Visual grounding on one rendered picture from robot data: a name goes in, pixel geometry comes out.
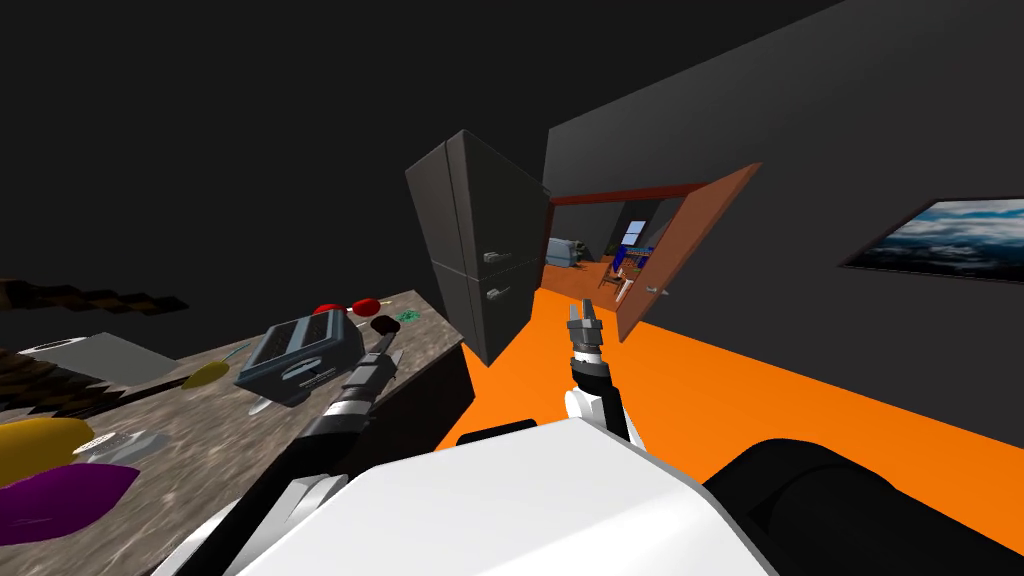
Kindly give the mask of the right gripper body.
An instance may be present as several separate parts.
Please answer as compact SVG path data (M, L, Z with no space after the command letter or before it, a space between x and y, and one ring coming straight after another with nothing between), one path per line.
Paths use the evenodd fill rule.
M600 353L603 344L602 321L597 318L579 318L567 322L574 353Z

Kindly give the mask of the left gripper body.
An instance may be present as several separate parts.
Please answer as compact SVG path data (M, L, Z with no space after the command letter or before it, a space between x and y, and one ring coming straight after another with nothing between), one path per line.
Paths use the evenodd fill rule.
M402 352L369 354L343 385L343 406L372 407L395 378Z

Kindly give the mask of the blue shelf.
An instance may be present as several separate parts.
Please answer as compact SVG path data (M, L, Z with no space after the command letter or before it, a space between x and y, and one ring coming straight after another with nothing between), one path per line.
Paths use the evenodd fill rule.
M652 253L652 247L620 245L611 261L610 271L617 276L624 276L641 270Z

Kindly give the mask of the blue-grey toaster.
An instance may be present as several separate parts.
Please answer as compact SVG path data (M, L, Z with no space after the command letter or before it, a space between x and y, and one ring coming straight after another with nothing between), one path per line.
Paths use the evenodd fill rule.
M341 310L270 327L242 365L234 385L263 399L296 407L365 355L362 333Z

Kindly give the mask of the brown door leaf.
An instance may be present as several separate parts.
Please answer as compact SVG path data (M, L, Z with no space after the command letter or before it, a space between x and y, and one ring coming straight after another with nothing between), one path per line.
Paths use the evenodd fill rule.
M693 255L730 204L761 167L753 163L689 193L666 227L645 266L630 285L616 310L618 340L625 341L660 296L646 286L667 290L669 283Z

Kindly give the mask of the black fridge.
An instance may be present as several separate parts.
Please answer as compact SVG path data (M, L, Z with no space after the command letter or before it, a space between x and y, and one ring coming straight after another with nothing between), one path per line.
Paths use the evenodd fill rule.
M550 196L461 130L406 170L445 319L486 366L530 321Z

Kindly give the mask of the olive yellow spoon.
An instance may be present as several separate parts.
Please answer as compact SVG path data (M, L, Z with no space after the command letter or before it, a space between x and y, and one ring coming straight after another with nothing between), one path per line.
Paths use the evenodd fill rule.
M228 360L232 356L247 348L248 346L249 343L238 346L237 348L228 353L221 360L210 362L204 365L203 367L199 368L195 373L193 373L182 382L181 389L189 390L189 389L205 387L221 379L230 370L230 365L228 364Z

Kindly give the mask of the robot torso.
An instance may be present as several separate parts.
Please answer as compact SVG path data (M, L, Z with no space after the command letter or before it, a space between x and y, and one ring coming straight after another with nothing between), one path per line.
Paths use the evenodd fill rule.
M570 418L374 467L239 576L779 576L710 493Z

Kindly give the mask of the grey roll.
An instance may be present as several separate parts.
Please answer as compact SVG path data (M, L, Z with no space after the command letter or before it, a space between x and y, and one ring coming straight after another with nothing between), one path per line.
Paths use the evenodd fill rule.
M58 340L20 354L123 387L135 387L173 372L180 363L110 333Z

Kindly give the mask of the grey metal shaker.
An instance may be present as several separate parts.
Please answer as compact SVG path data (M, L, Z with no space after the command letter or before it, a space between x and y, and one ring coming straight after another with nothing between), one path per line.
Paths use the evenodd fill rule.
M83 444L73 455L77 463L129 466L160 451L170 440L170 435L159 431L113 431Z

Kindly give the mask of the purple rounded object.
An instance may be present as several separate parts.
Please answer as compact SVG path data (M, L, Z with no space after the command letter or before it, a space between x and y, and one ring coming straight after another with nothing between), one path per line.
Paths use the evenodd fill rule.
M128 466L70 464L0 488L0 546L60 538L91 525L139 475Z

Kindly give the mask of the yellow rounded object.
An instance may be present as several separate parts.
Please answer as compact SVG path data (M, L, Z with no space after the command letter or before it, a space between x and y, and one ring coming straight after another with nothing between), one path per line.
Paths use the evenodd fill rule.
M70 464L95 433L77 418L35 418L0 424L0 488Z

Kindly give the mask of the cloud picture on wall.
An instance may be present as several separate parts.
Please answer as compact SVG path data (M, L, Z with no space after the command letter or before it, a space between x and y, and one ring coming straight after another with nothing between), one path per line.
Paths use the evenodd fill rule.
M1024 197L932 200L842 265L1024 284Z

